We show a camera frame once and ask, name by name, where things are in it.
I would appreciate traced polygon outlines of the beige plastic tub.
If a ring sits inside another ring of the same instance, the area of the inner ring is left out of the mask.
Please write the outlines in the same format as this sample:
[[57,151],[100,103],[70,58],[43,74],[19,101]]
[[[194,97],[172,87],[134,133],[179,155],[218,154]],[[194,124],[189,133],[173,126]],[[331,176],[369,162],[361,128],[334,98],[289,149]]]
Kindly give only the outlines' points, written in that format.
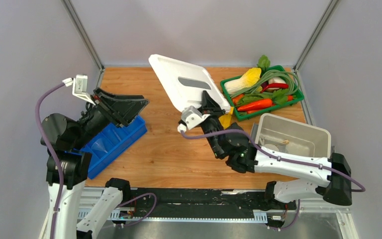
[[[289,140],[288,145],[280,142]],[[306,157],[329,157],[331,134],[329,131],[273,114],[263,114],[258,123],[255,142],[280,145],[281,152]]]

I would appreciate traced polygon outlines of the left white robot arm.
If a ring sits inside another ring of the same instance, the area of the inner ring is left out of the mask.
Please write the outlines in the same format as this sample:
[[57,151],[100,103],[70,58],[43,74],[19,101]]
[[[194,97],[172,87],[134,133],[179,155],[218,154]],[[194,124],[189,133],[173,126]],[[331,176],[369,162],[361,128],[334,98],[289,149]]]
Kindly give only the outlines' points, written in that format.
[[36,118],[47,147],[46,181],[49,191],[48,239],[95,239],[110,213],[132,200],[130,183],[109,179],[98,202],[81,221],[77,220],[80,199],[89,176],[89,166],[96,154],[91,144],[107,142],[109,151],[117,149],[111,129],[129,126],[149,104],[142,95],[116,95],[96,88],[88,96],[80,118],[71,119],[53,113]]

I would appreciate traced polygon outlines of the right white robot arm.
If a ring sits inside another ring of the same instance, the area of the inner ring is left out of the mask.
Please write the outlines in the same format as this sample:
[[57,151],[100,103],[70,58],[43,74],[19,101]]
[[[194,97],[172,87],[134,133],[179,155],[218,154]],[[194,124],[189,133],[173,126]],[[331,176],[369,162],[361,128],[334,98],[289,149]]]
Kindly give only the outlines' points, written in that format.
[[227,166],[239,173],[275,173],[291,177],[290,181],[266,184],[264,202],[275,209],[282,203],[299,199],[321,198],[339,205],[352,204],[351,168],[344,155],[329,149],[320,153],[301,153],[280,149],[267,143],[273,136],[296,138],[317,131],[316,127],[273,114],[264,114],[259,121],[257,139],[252,139],[238,124],[224,128],[220,116],[224,109],[208,93],[200,94],[197,114],[199,124],[216,158],[225,159]]

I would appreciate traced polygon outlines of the wire gauze with white disc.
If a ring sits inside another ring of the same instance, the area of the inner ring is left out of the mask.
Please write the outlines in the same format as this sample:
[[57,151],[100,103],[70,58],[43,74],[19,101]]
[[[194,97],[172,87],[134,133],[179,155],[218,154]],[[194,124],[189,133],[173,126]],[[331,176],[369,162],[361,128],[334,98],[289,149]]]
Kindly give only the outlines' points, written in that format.
[[281,152],[280,145],[278,145],[278,144],[265,144],[264,147],[266,147],[272,151]]

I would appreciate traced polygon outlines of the white tray lid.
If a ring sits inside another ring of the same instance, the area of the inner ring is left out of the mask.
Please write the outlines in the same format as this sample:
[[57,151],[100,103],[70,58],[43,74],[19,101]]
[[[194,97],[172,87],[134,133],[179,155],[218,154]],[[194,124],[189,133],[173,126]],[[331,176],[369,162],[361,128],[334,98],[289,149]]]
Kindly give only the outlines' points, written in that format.
[[222,110],[230,112],[229,102],[202,66],[159,54],[150,55],[148,60],[170,101],[179,112],[190,106],[200,108],[203,91],[207,91]]

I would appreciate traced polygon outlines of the clear glass funnel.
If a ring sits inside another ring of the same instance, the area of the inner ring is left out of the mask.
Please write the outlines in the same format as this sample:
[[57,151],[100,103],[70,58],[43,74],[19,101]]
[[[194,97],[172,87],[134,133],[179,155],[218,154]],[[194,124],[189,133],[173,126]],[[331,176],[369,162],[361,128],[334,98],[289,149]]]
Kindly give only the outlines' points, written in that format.
[[111,148],[111,143],[106,138],[98,138],[90,144],[90,149],[95,154],[107,154]]

